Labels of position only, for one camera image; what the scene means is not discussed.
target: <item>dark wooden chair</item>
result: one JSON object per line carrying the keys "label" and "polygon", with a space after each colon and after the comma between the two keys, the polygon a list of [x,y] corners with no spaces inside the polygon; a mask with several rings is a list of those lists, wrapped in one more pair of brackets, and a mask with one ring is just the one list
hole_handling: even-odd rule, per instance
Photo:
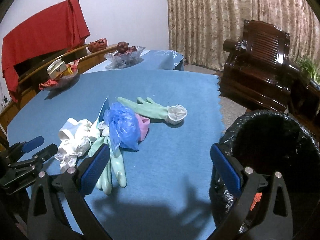
{"label": "dark wooden chair", "polygon": [[289,33],[262,21],[245,20],[241,41],[223,44],[230,54],[220,79],[221,95],[251,110],[285,111],[292,79],[280,79],[279,73],[290,66],[297,71],[288,60],[289,46]]}
{"label": "dark wooden chair", "polygon": [[320,141],[320,86],[288,59],[289,45],[289,33],[245,20],[242,40],[223,44],[230,54],[220,76],[220,92],[250,110],[288,108]]}

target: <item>metal screw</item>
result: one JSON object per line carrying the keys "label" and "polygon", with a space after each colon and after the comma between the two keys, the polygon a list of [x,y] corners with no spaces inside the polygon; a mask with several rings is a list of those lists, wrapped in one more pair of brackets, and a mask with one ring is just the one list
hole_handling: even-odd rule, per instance
{"label": "metal screw", "polygon": [[45,171],[39,172],[39,177],[40,177],[40,178],[43,178],[44,176],[45,176]]}
{"label": "metal screw", "polygon": [[246,173],[248,173],[248,174],[252,174],[252,173],[253,173],[253,169],[252,169],[251,167],[246,167],[246,168],[244,169],[244,171],[245,171]]}
{"label": "metal screw", "polygon": [[76,171],[76,168],[75,168],[75,167],[70,167],[70,168],[67,169],[67,172],[68,172],[69,174],[73,174],[73,173],[75,173],[75,171]]}
{"label": "metal screw", "polygon": [[282,177],[282,174],[279,171],[276,171],[275,176],[279,179]]}

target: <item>table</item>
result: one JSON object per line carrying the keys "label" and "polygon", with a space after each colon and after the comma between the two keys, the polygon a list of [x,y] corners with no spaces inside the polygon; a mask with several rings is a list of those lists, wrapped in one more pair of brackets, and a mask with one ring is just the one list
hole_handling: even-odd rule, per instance
{"label": "table", "polygon": [[[208,193],[210,147],[224,129],[217,83],[215,75],[171,70],[80,75],[73,87],[58,96],[48,99],[47,91],[36,95],[8,125],[9,142],[41,135],[45,143],[38,150],[59,145],[58,131],[66,120],[93,122],[106,96],[110,104],[119,96],[130,100],[150,96],[164,106],[181,104],[188,110],[182,125],[152,123],[140,151],[123,152],[127,187],[119,188],[113,174],[110,196],[95,188],[85,200],[114,240],[207,239],[215,229]],[[59,173],[59,162],[51,158],[44,170]],[[72,228],[80,232],[63,196],[61,202]]]}
{"label": "table", "polygon": [[[87,70],[85,73],[93,73],[98,71],[109,70],[108,65],[111,64],[110,60],[101,62],[93,68]],[[168,69],[168,70],[183,70],[183,55],[174,50],[145,50],[140,56],[140,61],[127,69]]]}

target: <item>blue gripper pad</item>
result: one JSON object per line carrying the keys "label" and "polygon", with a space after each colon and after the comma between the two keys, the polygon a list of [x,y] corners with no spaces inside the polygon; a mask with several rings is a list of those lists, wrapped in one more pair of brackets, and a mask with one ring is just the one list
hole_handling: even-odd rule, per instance
{"label": "blue gripper pad", "polygon": [[38,148],[40,145],[43,145],[44,143],[44,138],[42,136],[38,136],[31,141],[26,142],[23,147],[22,147],[22,152],[28,153],[31,152],[32,150]]}
{"label": "blue gripper pad", "polygon": [[228,191],[239,198],[241,196],[240,178],[217,145],[213,144],[211,146],[210,156]]}
{"label": "blue gripper pad", "polygon": [[83,197],[91,194],[94,186],[101,176],[101,173],[103,172],[103,169],[107,165],[110,159],[109,146],[103,143],[91,158],[93,160],[80,179],[79,192]]}

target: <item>fruit bowl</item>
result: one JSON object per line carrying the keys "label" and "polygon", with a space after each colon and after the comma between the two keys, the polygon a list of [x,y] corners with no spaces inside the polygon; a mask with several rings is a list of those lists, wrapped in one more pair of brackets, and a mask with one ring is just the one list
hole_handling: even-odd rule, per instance
{"label": "fruit bowl", "polygon": [[115,51],[113,53],[107,53],[104,55],[104,58],[110,60],[114,67],[125,68],[128,67],[128,65],[136,64],[144,49],[145,47],[137,46],[137,51],[124,53],[118,56],[116,56],[118,51]]}

